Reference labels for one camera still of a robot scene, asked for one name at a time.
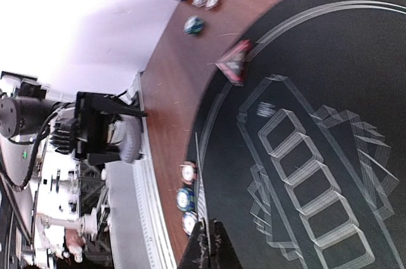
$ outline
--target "white wall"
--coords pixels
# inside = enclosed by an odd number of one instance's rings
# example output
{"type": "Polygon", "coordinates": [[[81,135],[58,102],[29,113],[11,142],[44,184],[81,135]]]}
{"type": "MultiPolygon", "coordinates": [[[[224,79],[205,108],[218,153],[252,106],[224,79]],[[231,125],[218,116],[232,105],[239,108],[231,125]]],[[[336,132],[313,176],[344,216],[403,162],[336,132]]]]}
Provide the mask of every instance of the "white wall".
{"type": "Polygon", "coordinates": [[[0,68],[36,75],[68,93],[119,93],[146,67],[176,5],[174,0],[0,0],[0,68]]]}

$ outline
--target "blue poker chip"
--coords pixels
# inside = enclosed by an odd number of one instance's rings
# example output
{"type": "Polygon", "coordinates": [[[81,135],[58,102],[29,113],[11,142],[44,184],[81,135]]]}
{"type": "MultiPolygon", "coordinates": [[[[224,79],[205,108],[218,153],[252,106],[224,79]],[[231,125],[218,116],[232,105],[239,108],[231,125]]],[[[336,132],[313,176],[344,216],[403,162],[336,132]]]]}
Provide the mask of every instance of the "blue poker chip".
{"type": "Polygon", "coordinates": [[[197,222],[197,215],[194,212],[185,212],[182,216],[183,231],[190,236],[192,234],[193,228],[197,222]]]}
{"type": "Polygon", "coordinates": [[[181,188],[176,196],[176,205],[183,211],[191,211],[195,209],[195,193],[191,188],[181,188]]]}

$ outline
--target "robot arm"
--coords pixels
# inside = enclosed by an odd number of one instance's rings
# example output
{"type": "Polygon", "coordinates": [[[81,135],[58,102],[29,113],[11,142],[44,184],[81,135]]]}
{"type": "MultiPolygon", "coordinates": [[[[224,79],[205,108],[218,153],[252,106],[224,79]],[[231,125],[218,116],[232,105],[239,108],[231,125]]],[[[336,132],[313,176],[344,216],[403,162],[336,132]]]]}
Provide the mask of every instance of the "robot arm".
{"type": "MultiPolygon", "coordinates": [[[[53,245],[47,238],[45,234],[45,229],[50,226],[63,226],[65,229],[75,230],[79,235],[89,234],[92,237],[97,235],[97,219],[96,219],[96,209],[92,210],[90,215],[84,215],[78,220],[61,220],[57,218],[52,218],[44,214],[37,214],[37,230],[43,247],[45,249],[51,250],[52,253],[55,253],[59,258],[63,258],[64,248],[59,245],[53,245]]],[[[74,255],[76,263],[82,262],[82,247],[76,245],[69,245],[68,250],[71,254],[74,255]]]]}
{"type": "Polygon", "coordinates": [[[0,165],[0,173],[14,191],[21,192],[28,185],[40,142],[48,135],[55,152],[72,154],[75,160],[87,160],[92,166],[141,159],[141,118],[147,114],[137,106],[128,105],[114,95],[83,92],[77,93],[75,103],[54,102],[45,98],[40,85],[26,82],[25,86],[16,97],[0,98],[0,135],[11,139],[37,134],[28,172],[21,184],[15,184],[0,165]],[[109,133],[111,125],[119,120],[128,130],[117,145],[109,142],[109,133]]]}

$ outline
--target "red poker chip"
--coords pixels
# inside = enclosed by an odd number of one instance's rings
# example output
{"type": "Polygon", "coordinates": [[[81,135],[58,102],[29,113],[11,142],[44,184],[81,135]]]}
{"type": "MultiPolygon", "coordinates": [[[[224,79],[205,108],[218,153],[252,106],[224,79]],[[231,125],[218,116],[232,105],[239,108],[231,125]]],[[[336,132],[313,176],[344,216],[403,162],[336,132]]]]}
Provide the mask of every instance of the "red poker chip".
{"type": "Polygon", "coordinates": [[[182,182],[186,185],[193,185],[197,178],[196,164],[185,161],[180,167],[182,182]]]}

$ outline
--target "electric cable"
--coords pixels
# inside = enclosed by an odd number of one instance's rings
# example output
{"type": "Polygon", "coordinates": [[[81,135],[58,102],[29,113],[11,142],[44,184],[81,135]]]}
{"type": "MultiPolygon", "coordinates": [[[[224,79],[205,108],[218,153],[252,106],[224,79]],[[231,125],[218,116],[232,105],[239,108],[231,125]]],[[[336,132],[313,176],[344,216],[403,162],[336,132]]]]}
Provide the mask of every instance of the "electric cable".
{"type": "Polygon", "coordinates": [[[4,176],[4,179],[6,180],[6,183],[10,186],[11,189],[13,189],[16,192],[22,192],[25,190],[25,188],[27,187],[29,181],[31,180],[32,177],[32,173],[34,172],[34,168],[36,165],[36,160],[37,160],[37,154],[38,154],[38,150],[39,150],[39,145],[41,143],[41,140],[43,140],[43,136],[44,134],[47,132],[47,128],[49,130],[49,122],[51,122],[51,120],[53,118],[55,118],[58,114],[59,111],[61,111],[62,109],[64,109],[66,106],[68,106],[70,103],[64,103],[60,108],[58,108],[56,111],[54,111],[51,115],[49,115],[46,120],[44,121],[44,123],[42,124],[39,133],[37,134],[37,138],[34,140],[34,145],[32,147],[32,152],[31,152],[31,158],[30,158],[30,162],[29,162],[29,166],[28,166],[28,170],[27,170],[27,174],[25,175],[25,178],[23,179],[23,181],[21,182],[21,184],[17,185],[16,183],[14,183],[14,181],[8,176],[7,171],[5,170],[3,163],[0,162],[0,173],[4,176]]]}
{"type": "Polygon", "coordinates": [[[127,90],[124,90],[122,93],[119,93],[118,95],[114,95],[113,98],[119,99],[121,96],[124,96],[127,93],[127,90]]]}
{"type": "MultiPolygon", "coordinates": [[[[41,135],[40,139],[41,139],[41,140],[44,140],[44,139],[49,135],[50,132],[51,132],[51,129],[50,129],[49,126],[48,126],[48,127],[45,129],[45,132],[41,135]]],[[[33,144],[35,143],[35,140],[36,140],[36,139],[34,139],[34,140],[32,140],[32,141],[20,141],[20,142],[17,142],[17,141],[15,141],[15,140],[11,139],[11,138],[8,138],[8,141],[9,141],[10,143],[14,144],[14,145],[33,145],[33,144]]]]}

